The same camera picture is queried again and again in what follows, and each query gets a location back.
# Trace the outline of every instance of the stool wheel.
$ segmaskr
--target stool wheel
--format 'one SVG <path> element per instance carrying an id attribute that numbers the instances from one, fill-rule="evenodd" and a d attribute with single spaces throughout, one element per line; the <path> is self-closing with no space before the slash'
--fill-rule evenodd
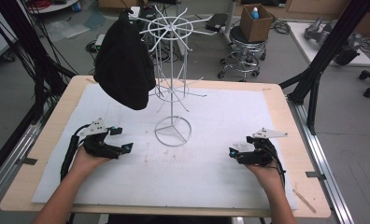
<path id="1" fill-rule="evenodd" d="M 266 53 L 263 53 L 260 57 L 260 59 L 263 61 L 266 58 Z"/>
<path id="2" fill-rule="evenodd" d="M 368 76 L 366 74 L 360 73 L 359 79 L 364 80 L 366 78 L 368 78 Z"/>
<path id="3" fill-rule="evenodd" d="M 253 71 L 253 72 L 252 72 L 252 76 L 253 76 L 253 77 L 257 77 L 259 74 L 260 74 L 260 72 L 259 72 L 259 71 Z"/>
<path id="4" fill-rule="evenodd" d="M 219 73 L 218 73 L 218 75 L 217 75 L 217 77 L 219 78 L 219 79 L 222 79 L 223 77 L 224 77 L 224 72 L 223 71 L 220 71 Z"/>
<path id="5" fill-rule="evenodd" d="M 366 90 L 364 93 L 363 93 L 363 96 L 369 98 L 370 97 L 370 91 L 369 90 Z"/>

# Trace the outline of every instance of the black cap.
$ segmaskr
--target black cap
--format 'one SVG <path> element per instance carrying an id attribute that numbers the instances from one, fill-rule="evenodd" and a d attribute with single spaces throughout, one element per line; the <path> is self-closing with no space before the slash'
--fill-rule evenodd
<path id="1" fill-rule="evenodd" d="M 153 62 L 125 12 L 104 37 L 95 58 L 94 79 L 119 103 L 134 110 L 147 107 L 149 91 L 156 85 Z"/>

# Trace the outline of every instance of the wooden table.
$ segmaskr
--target wooden table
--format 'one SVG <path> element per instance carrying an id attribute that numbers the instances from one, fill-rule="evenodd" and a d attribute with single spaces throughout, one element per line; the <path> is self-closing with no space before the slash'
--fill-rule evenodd
<path id="1" fill-rule="evenodd" d="M 32 198 L 45 165 L 54 150 L 74 108 L 87 84 L 94 83 L 91 76 L 73 77 L 63 97 L 51 114 L 46 126 L 28 157 L 37 160 L 35 165 L 24 164 L 7 191 L 1 209 L 5 211 L 39 211 L 43 204 L 32 203 Z M 264 95 L 271 120 L 277 130 L 285 130 L 288 137 L 279 138 L 287 172 L 291 177 L 292 188 L 298 209 L 296 217 L 328 217 L 331 215 L 325 195 L 317 178 L 308 178 L 306 172 L 314 171 L 307 155 L 302 137 L 299 134 L 292 113 L 279 85 L 261 83 L 239 83 L 222 81 L 199 81 L 192 88 L 261 91 Z M 268 217 L 269 213 L 250 209 L 217 208 L 178 208 L 178 207 L 142 207 L 113 205 L 75 205 L 74 212 L 84 213 L 124 213 L 124 214 L 161 214 L 161 215 L 197 215 L 228 217 Z"/>

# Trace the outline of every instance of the white paper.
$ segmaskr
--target white paper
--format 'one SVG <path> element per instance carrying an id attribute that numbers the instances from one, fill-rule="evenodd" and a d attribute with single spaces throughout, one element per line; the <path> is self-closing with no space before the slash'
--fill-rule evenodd
<path id="1" fill-rule="evenodd" d="M 191 93 L 207 96 L 188 95 L 182 103 L 190 112 L 175 103 L 174 115 L 192 125 L 192 136 L 181 147 L 167 147 L 154 130 L 159 120 L 171 115 L 169 103 L 152 95 L 146 109 L 134 111 L 111 99 L 98 84 L 88 85 L 51 154 L 33 203 L 45 203 L 59 185 L 70 136 L 80 126 L 102 118 L 107 127 L 123 128 L 122 134 L 107 136 L 106 143 L 134 143 L 133 151 L 98 167 L 83 184 L 76 203 L 268 209 L 255 176 L 229 158 L 229 147 L 253 150 L 246 136 L 262 127 L 274 130 L 263 94 L 211 89 L 191 89 Z M 278 142 L 271 141 L 281 157 Z M 296 209 L 286 178 L 287 198 Z"/>

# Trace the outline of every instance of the hand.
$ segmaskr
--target hand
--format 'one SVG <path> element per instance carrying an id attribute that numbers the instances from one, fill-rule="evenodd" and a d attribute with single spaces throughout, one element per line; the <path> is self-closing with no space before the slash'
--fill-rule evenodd
<path id="1" fill-rule="evenodd" d="M 78 148 L 77 155 L 74 159 L 72 167 L 69 173 L 77 173 L 78 175 L 87 176 L 100 164 L 110 161 L 109 158 L 94 157 L 88 154 L 84 148 L 81 146 Z"/>
<path id="2" fill-rule="evenodd" d="M 266 166 L 246 165 L 246 167 L 255 174 L 258 182 L 264 189 L 282 185 L 278 166 L 275 161 L 271 161 Z"/>

